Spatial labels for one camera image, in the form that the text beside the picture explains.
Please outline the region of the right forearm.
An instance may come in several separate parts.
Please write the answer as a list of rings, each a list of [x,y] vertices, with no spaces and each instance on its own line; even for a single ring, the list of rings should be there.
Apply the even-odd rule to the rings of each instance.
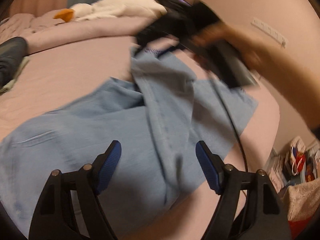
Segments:
[[[287,53],[268,42],[226,26],[226,36],[300,114],[308,128],[319,132],[319,75],[295,62]]]

